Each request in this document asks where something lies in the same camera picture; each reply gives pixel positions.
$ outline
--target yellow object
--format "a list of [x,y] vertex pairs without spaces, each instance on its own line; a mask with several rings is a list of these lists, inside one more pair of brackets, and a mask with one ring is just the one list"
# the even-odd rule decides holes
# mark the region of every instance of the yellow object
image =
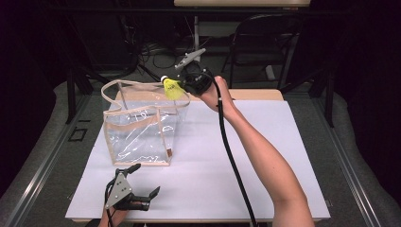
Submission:
[[178,84],[179,81],[170,79],[167,76],[162,77],[161,79],[163,86],[165,87],[165,93],[168,99],[170,100],[177,100],[179,99],[185,90],[180,87]]

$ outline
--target white tabletop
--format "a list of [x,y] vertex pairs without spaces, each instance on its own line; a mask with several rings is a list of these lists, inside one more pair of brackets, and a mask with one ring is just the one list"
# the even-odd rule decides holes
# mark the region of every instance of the white tabletop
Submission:
[[174,0],[176,7],[308,7],[310,0]]
[[[238,108],[287,159],[303,187],[314,219],[330,218],[304,144],[286,101],[236,100]],[[226,131],[258,221],[273,218],[271,199],[258,180],[233,128]],[[235,174],[223,146],[218,114],[203,102],[192,101],[183,127],[175,137],[170,166],[142,166],[128,176],[137,196],[147,196],[157,186],[159,195],[147,212],[131,211],[127,219],[138,222],[250,221]],[[115,169],[103,131],[96,140],[66,217],[80,221],[100,218],[106,184]]]

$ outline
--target black chair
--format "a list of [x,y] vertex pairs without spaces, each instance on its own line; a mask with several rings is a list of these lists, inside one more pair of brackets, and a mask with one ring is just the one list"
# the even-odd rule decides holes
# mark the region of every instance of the black chair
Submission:
[[230,53],[221,69],[223,72],[230,59],[229,88],[233,86],[234,65],[260,65],[262,70],[268,65],[282,65],[277,85],[280,88],[291,40],[298,34],[301,24],[298,17],[281,14],[259,14],[241,22],[232,35]]

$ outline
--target chair backrest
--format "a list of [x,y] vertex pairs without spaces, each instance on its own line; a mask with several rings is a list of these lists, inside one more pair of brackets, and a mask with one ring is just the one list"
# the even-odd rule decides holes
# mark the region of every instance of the chair backrest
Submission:
[[242,21],[235,35],[280,35],[297,33],[301,26],[300,18],[294,15],[258,14]]

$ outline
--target transparent bag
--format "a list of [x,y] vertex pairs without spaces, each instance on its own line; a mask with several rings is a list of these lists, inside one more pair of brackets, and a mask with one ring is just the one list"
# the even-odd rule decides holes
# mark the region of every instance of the transparent bag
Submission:
[[113,164],[168,166],[189,95],[169,100],[162,83],[120,79],[105,84],[101,94],[108,104],[103,129]]

